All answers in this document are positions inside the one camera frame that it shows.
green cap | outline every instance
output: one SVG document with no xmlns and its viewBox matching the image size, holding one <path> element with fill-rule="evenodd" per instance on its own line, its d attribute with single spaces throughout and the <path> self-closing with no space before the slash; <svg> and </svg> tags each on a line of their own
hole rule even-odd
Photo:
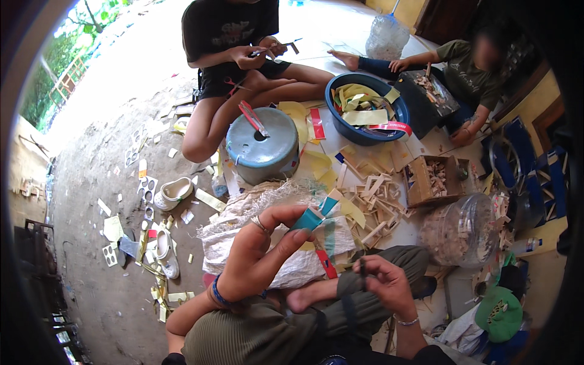
<svg viewBox="0 0 584 365">
<path fill-rule="evenodd" d="M 501 286 L 487 289 L 475 314 L 477 325 L 489 333 L 491 342 L 511 339 L 521 325 L 523 308 L 513 293 Z"/>
</svg>

black t-shirt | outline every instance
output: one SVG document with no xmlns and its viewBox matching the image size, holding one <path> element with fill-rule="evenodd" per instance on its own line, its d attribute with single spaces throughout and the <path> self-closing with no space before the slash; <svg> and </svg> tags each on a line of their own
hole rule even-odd
<svg viewBox="0 0 584 365">
<path fill-rule="evenodd" d="M 187 62 L 195 62 L 204 54 L 248 46 L 278 31 L 278 0 L 260 0 L 255 4 L 195 0 L 182 18 Z"/>
<path fill-rule="evenodd" d="M 324 340 L 313 339 L 302 348 L 290 365 L 454 365 L 438 346 L 426 346 L 412 360 L 386 355 L 371 350 L 369 345 L 352 342 L 348 336 Z M 162 365 L 186 365 L 185 357 L 171 353 Z"/>
</svg>

black shorts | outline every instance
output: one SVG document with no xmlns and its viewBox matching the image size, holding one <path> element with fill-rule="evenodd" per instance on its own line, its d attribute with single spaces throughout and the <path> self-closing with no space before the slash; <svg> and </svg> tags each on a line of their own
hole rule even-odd
<svg viewBox="0 0 584 365">
<path fill-rule="evenodd" d="M 266 60 L 263 66 L 258 68 L 258 71 L 266 78 L 275 79 L 290 65 L 291 63 L 286 61 L 276 63 L 272 60 Z M 200 85 L 202 93 L 199 96 L 199 100 L 226 96 L 233 89 L 233 85 L 226 84 L 225 78 L 230 77 L 237 84 L 244 79 L 246 73 L 247 70 L 240 69 L 235 62 L 227 62 L 205 68 L 203 70 L 203 82 Z"/>
</svg>

wooden box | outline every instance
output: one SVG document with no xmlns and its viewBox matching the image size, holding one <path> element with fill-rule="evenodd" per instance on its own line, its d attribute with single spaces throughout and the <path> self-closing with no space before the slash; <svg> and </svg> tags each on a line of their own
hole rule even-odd
<svg viewBox="0 0 584 365">
<path fill-rule="evenodd" d="M 445 196 L 434 196 L 427 166 L 436 161 L 445 165 Z M 459 168 L 467 172 L 466 180 L 459 179 Z M 434 207 L 454 203 L 468 193 L 472 193 L 470 162 L 454 156 L 419 156 L 402 170 L 408 208 Z"/>
</svg>

olive green t-shirt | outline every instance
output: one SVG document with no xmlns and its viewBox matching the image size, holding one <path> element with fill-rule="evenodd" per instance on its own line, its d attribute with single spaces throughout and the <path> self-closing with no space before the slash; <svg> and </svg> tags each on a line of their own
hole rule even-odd
<svg viewBox="0 0 584 365">
<path fill-rule="evenodd" d="M 474 65 L 471 45 L 452 40 L 436 49 L 440 62 L 446 62 L 444 77 L 450 92 L 472 107 L 479 104 L 493 110 L 501 95 L 498 72 L 483 71 Z"/>
</svg>

